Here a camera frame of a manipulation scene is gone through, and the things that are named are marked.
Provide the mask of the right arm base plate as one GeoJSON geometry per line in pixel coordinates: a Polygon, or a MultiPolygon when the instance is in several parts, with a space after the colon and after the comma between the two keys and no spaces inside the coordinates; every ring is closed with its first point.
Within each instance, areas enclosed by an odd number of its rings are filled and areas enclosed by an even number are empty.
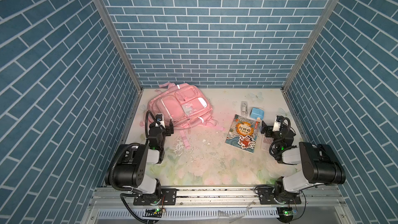
{"type": "Polygon", "coordinates": [[[301,198],[298,193],[291,193],[273,187],[257,187],[254,193],[258,195],[261,205],[283,205],[283,204],[301,204],[301,198]]]}

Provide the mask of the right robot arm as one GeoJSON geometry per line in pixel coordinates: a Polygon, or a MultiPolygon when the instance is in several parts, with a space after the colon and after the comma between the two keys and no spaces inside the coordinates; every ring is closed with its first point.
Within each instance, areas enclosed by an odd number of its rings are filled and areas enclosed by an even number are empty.
{"type": "Polygon", "coordinates": [[[278,164],[301,166],[300,171],[282,176],[274,183],[274,197],[286,200],[309,188],[341,185],[346,181],[345,170],[331,146],[308,142],[293,144],[296,133],[289,118],[277,116],[273,126],[262,122],[260,132],[272,139],[268,152],[278,164]]]}

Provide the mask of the colourful illustrated book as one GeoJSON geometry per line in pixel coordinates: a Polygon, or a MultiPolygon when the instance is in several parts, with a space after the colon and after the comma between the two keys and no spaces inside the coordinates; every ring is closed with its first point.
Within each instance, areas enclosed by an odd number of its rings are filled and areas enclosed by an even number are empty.
{"type": "Polygon", "coordinates": [[[226,144],[249,153],[254,153],[260,122],[235,115],[230,126],[226,144]]]}

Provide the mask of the pink student backpack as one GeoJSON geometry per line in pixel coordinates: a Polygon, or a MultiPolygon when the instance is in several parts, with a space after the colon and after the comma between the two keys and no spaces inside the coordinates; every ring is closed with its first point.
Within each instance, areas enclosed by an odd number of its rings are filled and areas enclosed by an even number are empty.
{"type": "Polygon", "coordinates": [[[158,95],[148,102],[147,110],[155,115],[162,114],[165,124],[172,123],[174,129],[180,132],[187,149],[190,148],[190,144],[184,130],[191,130],[196,126],[226,130],[213,119],[212,106],[198,87],[170,82],[159,87],[167,90],[157,90],[158,95]]]}

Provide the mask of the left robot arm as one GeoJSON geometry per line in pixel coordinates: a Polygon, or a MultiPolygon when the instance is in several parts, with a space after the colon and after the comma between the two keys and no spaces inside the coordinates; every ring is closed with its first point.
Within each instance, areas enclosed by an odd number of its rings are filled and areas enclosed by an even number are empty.
{"type": "Polygon", "coordinates": [[[173,133],[171,121],[167,125],[153,122],[149,125],[145,144],[119,145],[106,171],[106,184],[137,196],[160,198],[160,181],[146,174],[146,165],[162,163],[165,139],[173,133]]]}

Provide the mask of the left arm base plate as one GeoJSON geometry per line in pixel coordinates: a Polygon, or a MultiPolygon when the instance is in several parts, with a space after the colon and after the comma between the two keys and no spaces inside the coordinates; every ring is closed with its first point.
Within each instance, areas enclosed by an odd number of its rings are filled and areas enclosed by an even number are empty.
{"type": "Polygon", "coordinates": [[[175,205],[177,197],[176,188],[156,189],[154,194],[143,194],[134,199],[134,206],[164,206],[175,205]]]}

